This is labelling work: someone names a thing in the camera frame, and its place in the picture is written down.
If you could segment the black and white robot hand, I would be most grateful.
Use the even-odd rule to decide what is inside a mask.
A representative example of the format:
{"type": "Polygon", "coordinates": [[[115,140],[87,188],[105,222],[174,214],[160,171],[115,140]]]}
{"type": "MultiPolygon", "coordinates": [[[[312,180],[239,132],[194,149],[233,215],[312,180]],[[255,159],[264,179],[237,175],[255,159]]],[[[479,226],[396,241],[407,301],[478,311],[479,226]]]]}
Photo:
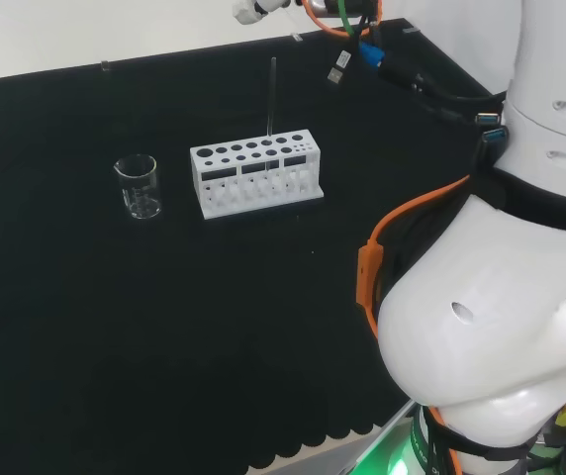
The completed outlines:
{"type": "Polygon", "coordinates": [[[237,0],[233,4],[232,13],[240,24],[252,25],[290,4],[291,0],[237,0]]]}

